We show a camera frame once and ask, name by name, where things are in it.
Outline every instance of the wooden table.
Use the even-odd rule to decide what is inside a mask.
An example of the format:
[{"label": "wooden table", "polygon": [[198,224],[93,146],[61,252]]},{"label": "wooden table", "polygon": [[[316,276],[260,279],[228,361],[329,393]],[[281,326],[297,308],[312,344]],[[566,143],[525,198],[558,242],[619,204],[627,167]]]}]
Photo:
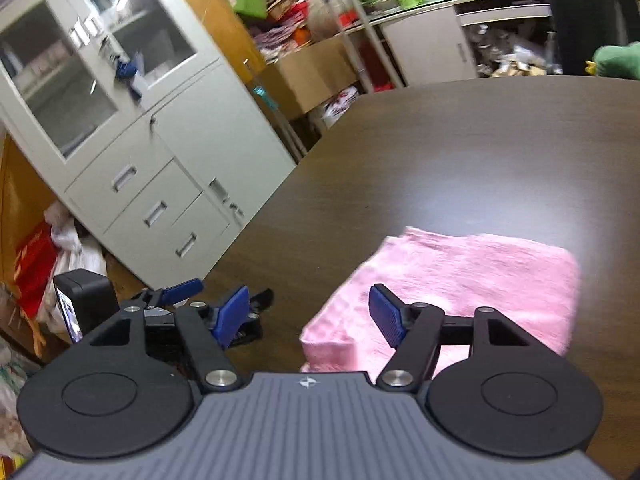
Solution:
[{"label": "wooden table", "polygon": [[297,370],[302,327],[405,226],[561,246],[582,273],[568,358],[605,399],[589,454],[625,478],[640,462],[639,96],[638,82],[554,76],[360,98],[206,279],[209,298],[276,293],[265,339],[231,358]]}]

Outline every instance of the chair backrest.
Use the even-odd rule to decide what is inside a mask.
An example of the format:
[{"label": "chair backrest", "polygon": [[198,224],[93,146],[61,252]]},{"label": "chair backrest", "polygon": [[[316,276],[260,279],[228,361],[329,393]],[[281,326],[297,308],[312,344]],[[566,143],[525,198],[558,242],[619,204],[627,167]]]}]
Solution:
[{"label": "chair backrest", "polygon": [[548,0],[562,71],[585,75],[585,62],[603,45],[640,41],[636,0]]}]

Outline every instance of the glass pane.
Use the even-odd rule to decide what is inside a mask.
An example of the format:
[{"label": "glass pane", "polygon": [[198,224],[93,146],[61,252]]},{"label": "glass pane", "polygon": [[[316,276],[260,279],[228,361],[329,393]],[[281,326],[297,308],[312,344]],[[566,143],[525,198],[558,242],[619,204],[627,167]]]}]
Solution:
[{"label": "glass pane", "polygon": [[44,3],[2,31],[0,59],[65,158],[116,112]]},{"label": "glass pane", "polygon": [[149,84],[195,52],[158,0],[91,0]]}]

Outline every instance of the white logo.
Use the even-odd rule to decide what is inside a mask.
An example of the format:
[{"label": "white logo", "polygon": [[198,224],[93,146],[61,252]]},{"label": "white logo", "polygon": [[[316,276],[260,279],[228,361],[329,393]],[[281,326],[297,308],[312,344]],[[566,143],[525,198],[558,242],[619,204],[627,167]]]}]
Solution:
[{"label": "white logo", "polygon": [[300,379],[298,382],[302,384],[307,390],[312,386],[316,386],[316,384],[318,383],[318,381],[316,381],[313,377],[308,376],[304,379]]}]

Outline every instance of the pink towel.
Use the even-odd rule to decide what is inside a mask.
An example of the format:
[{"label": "pink towel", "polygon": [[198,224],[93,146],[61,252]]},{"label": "pink towel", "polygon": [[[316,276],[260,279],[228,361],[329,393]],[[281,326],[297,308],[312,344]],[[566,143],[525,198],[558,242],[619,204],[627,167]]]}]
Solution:
[{"label": "pink towel", "polygon": [[[366,370],[372,381],[393,355],[369,316],[369,289],[383,283],[405,303],[425,301],[453,316],[493,306],[562,353],[569,344],[578,267],[564,249],[495,235],[450,237],[408,227],[389,237],[305,326],[303,371]],[[443,347],[436,373],[468,356]]]}]

